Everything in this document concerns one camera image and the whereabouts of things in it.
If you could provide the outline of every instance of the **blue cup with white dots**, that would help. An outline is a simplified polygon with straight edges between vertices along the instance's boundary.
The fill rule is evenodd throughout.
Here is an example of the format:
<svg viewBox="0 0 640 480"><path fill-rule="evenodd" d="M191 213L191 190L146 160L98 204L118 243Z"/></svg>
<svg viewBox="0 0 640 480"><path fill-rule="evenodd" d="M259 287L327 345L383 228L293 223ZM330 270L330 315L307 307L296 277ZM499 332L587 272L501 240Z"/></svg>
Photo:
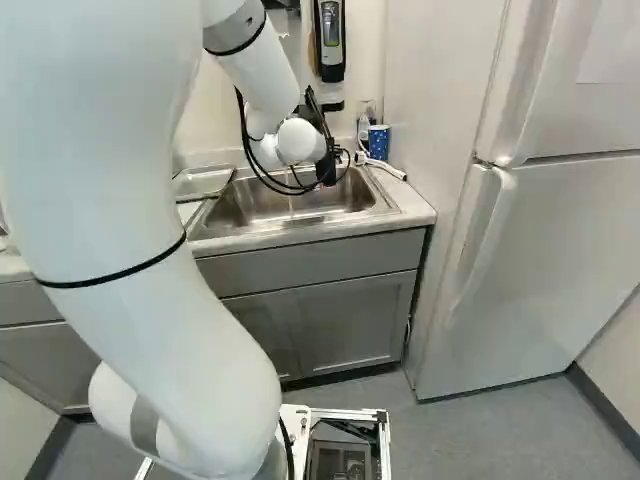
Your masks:
<svg viewBox="0 0 640 480"><path fill-rule="evenodd" d="M371 125L369 127L369 157L375 160L389 160L389 125Z"/></svg>

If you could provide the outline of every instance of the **refrigerator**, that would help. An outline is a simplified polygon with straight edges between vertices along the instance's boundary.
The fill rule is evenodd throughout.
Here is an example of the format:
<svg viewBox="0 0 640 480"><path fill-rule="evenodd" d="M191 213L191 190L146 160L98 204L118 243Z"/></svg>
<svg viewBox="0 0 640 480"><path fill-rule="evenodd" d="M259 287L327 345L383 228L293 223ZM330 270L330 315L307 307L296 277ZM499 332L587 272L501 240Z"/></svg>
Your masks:
<svg viewBox="0 0 640 480"><path fill-rule="evenodd" d="M564 371L640 283L640 3L389 2L390 161L438 212L420 399Z"/></svg>

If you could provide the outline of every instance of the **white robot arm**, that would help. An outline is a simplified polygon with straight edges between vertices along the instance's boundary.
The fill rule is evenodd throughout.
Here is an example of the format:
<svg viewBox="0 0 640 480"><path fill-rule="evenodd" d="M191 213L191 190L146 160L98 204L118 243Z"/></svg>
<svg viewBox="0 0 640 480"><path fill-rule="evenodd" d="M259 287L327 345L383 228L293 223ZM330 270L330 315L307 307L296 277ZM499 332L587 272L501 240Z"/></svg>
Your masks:
<svg viewBox="0 0 640 480"><path fill-rule="evenodd" d="M10 2L3 207L37 281L104 361L90 403L105 429L189 478L282 478L277 374L202 279L170 185L203 37L249 101L265 168L324 155L315 129L280 123L300 90L259 0Z"/></svg>

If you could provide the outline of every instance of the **wall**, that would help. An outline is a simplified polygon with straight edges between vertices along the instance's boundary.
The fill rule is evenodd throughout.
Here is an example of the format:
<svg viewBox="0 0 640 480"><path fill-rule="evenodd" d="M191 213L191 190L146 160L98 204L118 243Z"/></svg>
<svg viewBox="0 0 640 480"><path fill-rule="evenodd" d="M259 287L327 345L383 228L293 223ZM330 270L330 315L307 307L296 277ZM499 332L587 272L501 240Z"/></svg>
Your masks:
<svg viewBox="0 0 640 480"><path fill-rule="evenodd" d="M375 99L378 104L382 103L386 1L346 2L346 106L343 112L328 115L329 126L337 138L354 135L358 100ZM205 53L178 128L176 148L185 156L211 150L239 149L240 146L233 86L222 69Z"/></svg>
<svg viewBox="0 0 640 480"><path fill-rule="evenodd" d="M640 289L580 356L578 365L640 434Z"/></svg>
<svg viewBox="0 0 640 480"><path fill-rule="evenodd" d="M58 415L0 378L0 478L25 478Z"/></svg>

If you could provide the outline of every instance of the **cabinet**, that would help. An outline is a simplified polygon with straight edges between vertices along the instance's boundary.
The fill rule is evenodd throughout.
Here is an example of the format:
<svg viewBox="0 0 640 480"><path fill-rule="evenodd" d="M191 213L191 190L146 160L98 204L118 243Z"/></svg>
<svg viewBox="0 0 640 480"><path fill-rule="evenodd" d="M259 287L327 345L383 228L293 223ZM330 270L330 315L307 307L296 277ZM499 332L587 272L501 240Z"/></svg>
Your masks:
<svg viewBox="0 0 640 480"><path fill-rule="evenodd" d="M300 366L286 319L287 293L249 295L224 300L225 306L269 356L281 380L300 377Z"/></svg>
<svg viewBox="0 0 640 480"><path fill-rule="evenodd" d="M400 360L416 271L228 299L284 381Z"/></svg>
<svg viewBox="0 0 640 480"><path fill-rule="evenodd" d="M99 362L65 322L0 329L2 376L58 412L87 405Z"/></svg>
<svg viewBox="0 0 640 480"><path fill-rule="evenodd" d="M197 263L290 381L400 360L425 236L413 228ZM60 318L34 281L0 284L0 376L57 412L86 411L99 359Z"/></svg>
<svg viewBox="0 0 640 480"><path fill-rule="evenodd" d="M305 376L400 360L416 272L290 292L289 319Z"/></svg>

